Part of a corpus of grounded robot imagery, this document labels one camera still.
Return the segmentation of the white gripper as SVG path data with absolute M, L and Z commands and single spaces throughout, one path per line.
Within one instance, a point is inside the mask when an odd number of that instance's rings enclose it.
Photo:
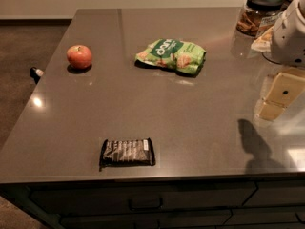
M 294 0 L 274 24 L 272 58 L 285 65 L 305 66 L 305 0 Z M 305 71 L 284 68 L 268 76 L 257 101 L 257 116 L 273 121 L 305 91 Z

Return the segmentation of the snack packet behind arm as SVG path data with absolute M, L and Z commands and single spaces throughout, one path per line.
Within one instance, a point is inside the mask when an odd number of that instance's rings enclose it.
M 252 43 L 251 49 L 257 52 L 269 52 L 271 50 L 271 42 L 273 37 L 273 27 L 264 31 L 256 40 Z

